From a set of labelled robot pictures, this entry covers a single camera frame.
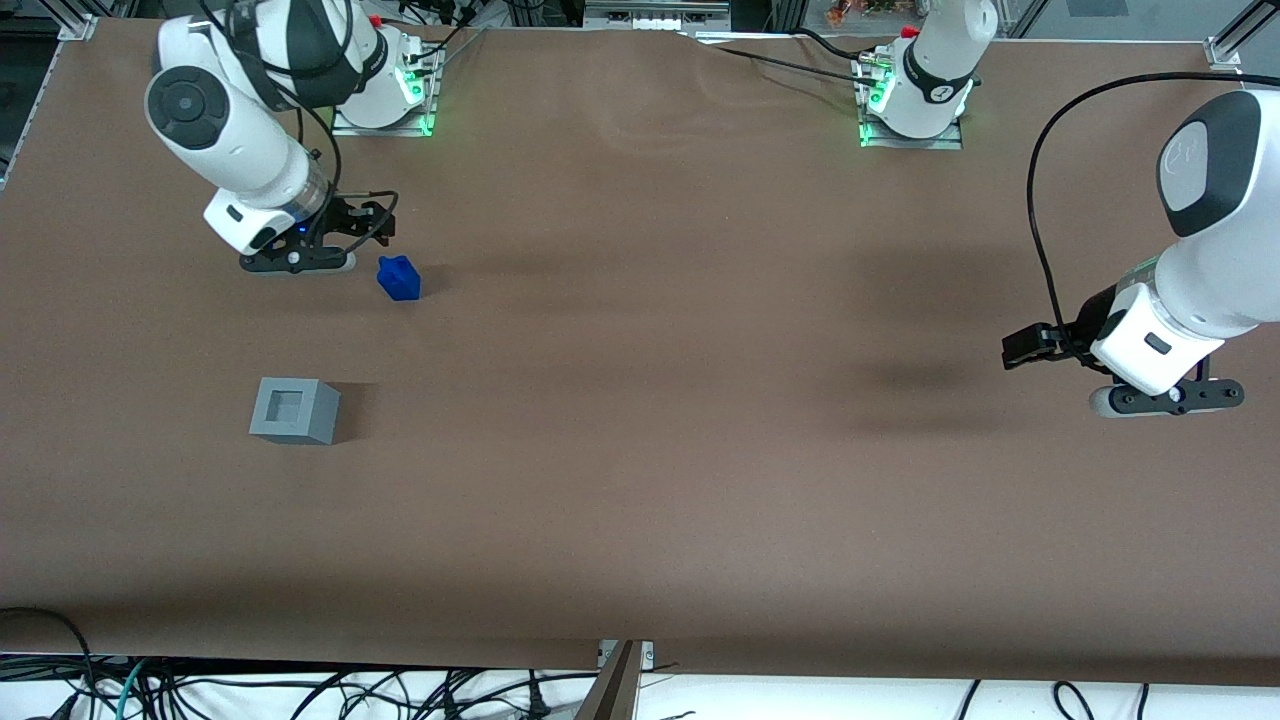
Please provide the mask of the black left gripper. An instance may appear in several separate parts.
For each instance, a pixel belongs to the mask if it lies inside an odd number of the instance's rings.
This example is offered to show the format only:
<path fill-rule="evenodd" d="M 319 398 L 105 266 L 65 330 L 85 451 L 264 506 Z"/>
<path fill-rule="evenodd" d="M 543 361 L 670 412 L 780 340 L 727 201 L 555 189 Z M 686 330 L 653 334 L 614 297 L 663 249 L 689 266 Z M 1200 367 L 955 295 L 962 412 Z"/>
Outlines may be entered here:
<path fill-rule="evenodd" d="M 1070 334 L 1060 325 L 1027 325 L 1004 337 L 1004 370 L 1033 363 L 1059 363 L 1076 357 L 1097 363 L 1091 347 L 1100 337 L 1116 296 L 1116 286 L 1088 297 L 1070 323 Z"/>

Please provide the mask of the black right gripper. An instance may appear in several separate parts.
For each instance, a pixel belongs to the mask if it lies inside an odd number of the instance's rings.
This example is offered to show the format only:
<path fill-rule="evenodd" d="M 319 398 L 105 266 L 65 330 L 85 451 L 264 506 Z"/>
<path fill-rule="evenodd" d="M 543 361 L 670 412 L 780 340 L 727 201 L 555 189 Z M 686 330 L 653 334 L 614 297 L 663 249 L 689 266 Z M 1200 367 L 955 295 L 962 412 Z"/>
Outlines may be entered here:
<path fill-rule="evenodd" d="M 351 247 L 362 247 L 375 242 L 383 247 L 390 245 L 394 236 L 394 204 L 384 206 L 379 202 L 364 202 L 360 210 L 344 199 L 328 199 L 323 206 L 306 222 L 296 227 L 296 241 L 302 249 L 320 247 L 329 234 L 351 236 L 355 219 L 356 241 Z"/>

